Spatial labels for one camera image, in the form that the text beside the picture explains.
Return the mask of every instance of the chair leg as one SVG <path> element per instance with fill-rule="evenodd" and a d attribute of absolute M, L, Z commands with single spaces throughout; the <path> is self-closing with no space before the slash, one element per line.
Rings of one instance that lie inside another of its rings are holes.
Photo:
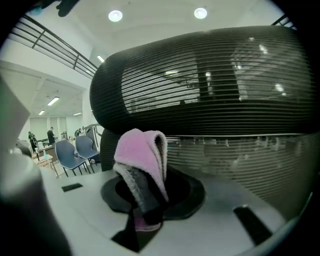
<path fill-rule="evenodd" d="M 65 169 L 64 167 L 62 167 L 62 168 L 63 168 L 63 170 L 64 170 L 65 175 L 66 175 L 67 177 L 69 177 L 69 176 L 68 176 L 68 173 L 66 172 L 66 169 Z"/>
<path fill-rule="evenodd" d="M 87 171 L 86 166 L 85 166 L 85 163 L 83 163 L 83 167 L 84 167 L 85 171 Z"/>
<path fill-rule="evenodd" d="M 90 163 L 90 162 L 89 162 L 89 165 L 90 165 L 90 167 L 91 167 L 92 172 L 93 172 L 93 173 L 95 173 L 95 171 L 94 171 L 94 169 L 92 168 L 92 165 L 91 165 L 91 163 Z"/>
<path fill-rule="evenodd" d="M 81 173 L 81 175 L 82 175 L 82 172 L 81 172 L 80 166 L 78 166 L 78 168 L 79 168 L 79 171 L 80 171 L 80 173 Z"/>

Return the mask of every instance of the ceiling light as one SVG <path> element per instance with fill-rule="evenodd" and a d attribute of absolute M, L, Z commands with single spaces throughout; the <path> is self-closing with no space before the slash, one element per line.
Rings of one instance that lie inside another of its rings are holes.
<path fill-rule="evenodd" d="M 204 8 L 197 8 L 194 11 L 194 16 L 198 19 L 204 19 L 207 16 L 207 10 Z"/>
<path fill-rule="evenodd" d="M 176 71 L 176 70 L 170 70 L 170 71 L 165 72 L 166 75 L 172 75 L 172 74 L 176 74 L 176 73 L 178 73 L 178 71 Z"/>
<path fill-rule="evenodd" d="M 105 61 L 100 55 L 98 55 L 97 58 L 98 58 L 101 62 L 104 62 L 104 61 Z"/>
<path fill-rule="evenodd" d="M 284 87 L 280 83 L 276 83 L 274 87 L 278 92 L 284 92 L 285 91 Z"/>
<path fill-rule="evenodd" d="M 59 100 L 59 97 L 54 97 L 53 100 L 51 100 L 49 103 L 48 103 L 48 106 L 51 106 L 53 103 L 55 103 L 57 100 Z"/>
<path fill-rule="evenodd" d="M 122 12 L 119 10 L 113 10 L 108 15 L 109 20 L 112 22 L 118 22 L 122 19 Z"/>
<path fill-rule="evenodd" d="M 268 50 L 265 46 L 263 46 L 262 44 L 259 45 L 259 48 L 260 50 L 264 53 L 264 54 L 267 54 L 268 53 Z"/>

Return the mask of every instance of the person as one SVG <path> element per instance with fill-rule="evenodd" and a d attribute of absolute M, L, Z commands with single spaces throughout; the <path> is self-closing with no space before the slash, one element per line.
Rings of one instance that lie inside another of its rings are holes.
<path fill-rule="evenodd" d="M 35 145 L 35 142 L 37 142 L 36 136 L 33 133 L 31 133 L 31 131 L 29 131 L 28 138 L 29 138 L 29 142 L 31 144 L 32 152 L 36 152 L 36 145 Z"/>
<path fill-rule="evenodd" d="M 50 127 L 50 130 L 46 133 L 48 135 L 49 145 L 54 145 L 56 143 L 53 130 L 54 128 Z"/>

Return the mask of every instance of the ribbed black panel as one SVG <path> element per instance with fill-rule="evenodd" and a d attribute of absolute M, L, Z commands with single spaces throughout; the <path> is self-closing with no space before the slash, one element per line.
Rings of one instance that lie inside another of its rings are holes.
<path fill-rule="evenodd" d="M 169 165 L 235 180 L 288 220 L 301 212 L 317 177 L 319 133 L 167 139 Z"/>
<path fill-rule="evenodd" d="M 122 134 L 309 133 L 316 82 L 293 29 L 217 29 L 118 52 L 95 73 L 96 120 Z"/>

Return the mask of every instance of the chair backrest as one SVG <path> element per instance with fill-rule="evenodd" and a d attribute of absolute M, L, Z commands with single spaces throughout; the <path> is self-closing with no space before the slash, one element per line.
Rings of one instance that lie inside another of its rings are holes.
<path fill-rule="evenodd" d="M 75 147 L 67 140 L 55 143 L 55 154 L 61 165 L 65 165 L 75 158 Z"/>
<path fill-rule="evenodd" d="M 48 159 L 42 159 L 40 160 L 37 165 L 41 168 L 47 168 L 47 169 L 50 169 L 50 162 Z"/>
<path fill-rule="evenodd" d="M 85 155 L 86 152 L 92 151 L 93 141 L 88 136 L 75 137 L 75 148 L 79 155 Z"/>

